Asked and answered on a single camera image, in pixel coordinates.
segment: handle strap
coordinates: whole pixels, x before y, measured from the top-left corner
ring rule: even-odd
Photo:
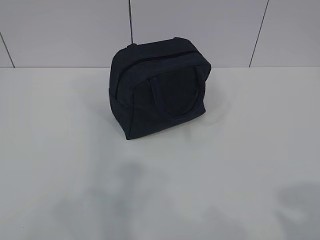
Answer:
[[[158,110],[167,118],[169,118],[171,120],[185,119],[185,118],[189,117],[190,115],[192,115],[194,112],[196,112],[197,109],[201,106],[201,104],[205,98],[205,93],[206,93],[206,80],[205,80],[204,73],[203,73],[200,66],[195,66],[194,70],[196,73],[195,75],[197,78],[198,88],[199,88],[198,89],[198,96],[193,104],[193,107],[189,111],[187,111],[186,113],[181,114],[179,116],[173,116],[172,114],[168,113],[168,111],[166,110],[165,101],[162,96],[160,86],[159,86],[159,81],[158,81],[157,77],[155,76],[150,79],[151,89],[152,89],[155,105],[158,108]]]

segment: zipper track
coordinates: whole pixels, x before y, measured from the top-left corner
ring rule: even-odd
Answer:
[[[172,58],[177,58],[180,56],[184,56],[184,55],[188,55],[188,54],[195,54],[198,53],[200,54],[198,51],[196,50],[192,50],[192,51],[184,51],[184,52],[179,52],[179,53],[175,53],[175,54],[171,54],[171,55],[165,55],[165,56],[154,56],[154,57],[148,57],[148,58],[142,58],[139,59],[133,63],[131,63],[130,65],[126,66],[119,74],[119,78],[118,78],[118,82],[116,83],[116,89],[115,89],[115,99],[118,99],[118,88],[119,88],[119,83],[121,78],[124,76],[124,74],[133,66],[144,63],[144,62],[149,62],[149,61],[156,61],[156,60],[164,60],[164,59],[172,59]]]

